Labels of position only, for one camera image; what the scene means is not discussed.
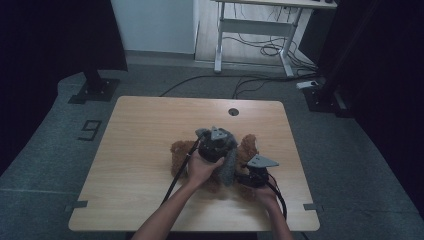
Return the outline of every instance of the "white desk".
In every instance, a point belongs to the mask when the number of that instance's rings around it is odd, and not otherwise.
[[[221,72],[222,65],[222,34],[224,32],[231,33],[245,33],[256,35],[271,35],[279,37],[287,37],[283,51],[280,52],[280,59],[283,63],[284,69],[288,77],[293,77],[293,71],[290,66],[290,59],[288,52],[290,45],[293,41],[297,25],[303,8],[320,8],[320,9],[335,9],[337,4],[326,3],[324,0],[320,2],[312,0],[214,0],[222,4],[221,15],[219,19],[218,30],[218,45],[215,53],[215,67],[216,73]],[[273,6],[287,6],[299,8],[295,20],[292,23],[276,23],[240,19],[226,19],[224,16],[225,3],[242,3],[242,4],[256,4],[256,5],[273,5]]]

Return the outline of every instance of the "gray floor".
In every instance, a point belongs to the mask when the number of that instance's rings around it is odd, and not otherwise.
[[[208,64],[168,60],[129,65],[129,72],[104,71],[121,84],[110,103],[71,105],[84,82],[81,74],[59,83],[59,96],[37,132],[0,178],[0,239],[125,239],[125,233],[80,233],[68,229],[71,211],[119,96],[158,96],[178,82],[213,75]],[[257,67],[225,65],[223,75]],[[262,67],[262,74],[280,70]],[[238,78],[188,82],[166,96],[231,98]],[[424,239],[424,222],[373,143],[353,119],[309,112],[297,82],[268,83],[242,99],[281,101],[286,109],[311,194],[319,207],[317,239]],[[246,88],[256,88],[252,83]],[[92,142],[79,141],[86,120],[101,120]],[[304,239],[294,233],[296,239]],[[268,239],[269,234],[259,234]]]

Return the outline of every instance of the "power strip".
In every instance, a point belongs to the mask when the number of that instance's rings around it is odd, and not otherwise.
[[[297,89],[303,89],[303,88],[310,88],[310,87],[316,87],[319,84],[316,81],[307,81],[307,82],[301,82],[296,84]]]

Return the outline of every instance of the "desk leg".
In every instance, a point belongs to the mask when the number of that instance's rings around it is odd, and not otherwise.
[[[222,24],[224,22],[224,10],[225,10],[225,3],[223,2],[222,6],[221,6],[221,16],[219,17],[218,45],[216,46],[216,52],[215,52],[215,68],[214,68],[215,73],[221,72],[221,64],[222,64]]]
[[[290,45],[293,41],[294,34],[296,33],[296,29],[299,23],[300,16],[302,15],[303,8],[299,8],[297,11],[296,19],[294,20],[292,27],[290,29],[289,38],[287,39],[283,51],[280,52],[280,58],[283,62],[284,70],[286,71],[287,77],[294,77],[293,71],[290,66],[290,58],[288,57],[288,53],[290,50]]]

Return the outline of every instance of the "wooden table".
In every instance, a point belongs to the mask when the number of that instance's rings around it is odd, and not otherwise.
[[[228,111],[236,108],[238,116]],[[159,207],[169,185],[171,144],[195,140],[194,131],[225,128],[240,141],[255,134],[261,155],[280,163],[269,168],[278,181],[292,231],[319,228],[296,145],[282,103],[157,97],[121,97],[69,222],[74,231],[135,231]],[[268,231],[263,208],[232,187],[218,194],[197,191],[173,231]]]
[[[222,37],[224,32],[230,33],[244,33],[244,34],[256,34],[256,35],[269,35],[285,37],[286,41],[284,48],[280,52],[279,56],[283,63],[284,70],[288,77],[294,77],[288,52],[290,45],[293,41],[294,34],[296,33],[297,25],[299,23],[302,10],[304,8],[312,9],[336,9],[337,4],[333,1],[332,3],[326,3],[324,0],[319,2],[312,0],[213,0],[221,3],[221,15],[219,18],[218,28],[218,44],[215,52],[215,66],[214,71],[216,73],[221,72],[222,65]],[[264,22],[264,21],[252,21],[245,19],[228,19],[225,18],[225,3],[241,3],[241,4],[255,4],[255,5],[272,5],[272,6],[285,6],[298,8],[296,17],[291,23],[281,22]]]

